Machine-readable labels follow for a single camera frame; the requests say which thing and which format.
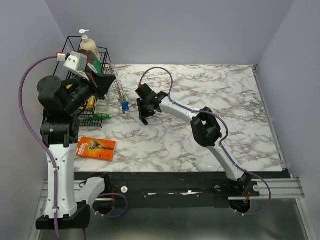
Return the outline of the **metal numbered key ring disc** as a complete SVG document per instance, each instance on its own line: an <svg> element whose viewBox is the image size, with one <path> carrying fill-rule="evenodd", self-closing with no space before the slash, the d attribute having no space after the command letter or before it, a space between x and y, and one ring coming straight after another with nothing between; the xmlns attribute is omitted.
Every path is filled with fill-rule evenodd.
<svg viewBox="0 0 320 240"><path fill-rule="evenodd" d="M122 82L118 79L118 73L115 71L115 65L112 63L108 63L106 66L106 74L114 75L115 81L113 82L113 91L115 92L115 96L120 104L126 102L126 94L123 90Z"/></svg>

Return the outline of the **key with blue tag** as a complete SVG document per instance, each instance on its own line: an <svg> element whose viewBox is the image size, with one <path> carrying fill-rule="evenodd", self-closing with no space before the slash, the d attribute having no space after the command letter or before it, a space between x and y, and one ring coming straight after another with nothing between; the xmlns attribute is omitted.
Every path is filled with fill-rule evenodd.
<svg viewBox="0 0 320 240"><path fill-rule="evenodd" d="M123 114L125 114L126 112L128 112L130 110L130 106L129 106L129 102L128 101L122 102L121 106L122 106Z"/></svg>

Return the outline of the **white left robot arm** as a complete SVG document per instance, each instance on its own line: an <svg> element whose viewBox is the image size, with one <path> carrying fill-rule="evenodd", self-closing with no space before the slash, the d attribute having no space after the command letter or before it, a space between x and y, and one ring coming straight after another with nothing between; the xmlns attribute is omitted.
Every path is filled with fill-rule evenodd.
<svg viewBox="0 0 320 240"><path fill-rule="evenodd" d="M38 99L43 106L40 143L47 156L48 194L36 229L86 229L96 198L110 194L105 175L88 178L82 190L75 192L74 162L80 129L77 111L92 96L104 99L115 80L113 74L92 73L85 79L67 80L50 75L38 82Z"/></svg>

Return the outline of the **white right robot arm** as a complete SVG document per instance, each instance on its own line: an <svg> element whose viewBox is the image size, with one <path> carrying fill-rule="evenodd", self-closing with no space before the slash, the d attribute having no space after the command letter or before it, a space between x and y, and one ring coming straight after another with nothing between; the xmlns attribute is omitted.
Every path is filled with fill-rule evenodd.
<svg viewBox="0 0 320 240"><path fill-rule="evenodd" d="M252 178L240 167L230 149L222 143L221 127L210 108L195 110L182 106L170 101L169 95L165 92L155 93L147 84L140 84L135 92L139 96L137 99L139 119L144 125L147 126L147 118L154 116L157 112L183 120L191 126L196 143L207 148L223 167L229 180L230 191L236 196L247 192Z"/></svg>

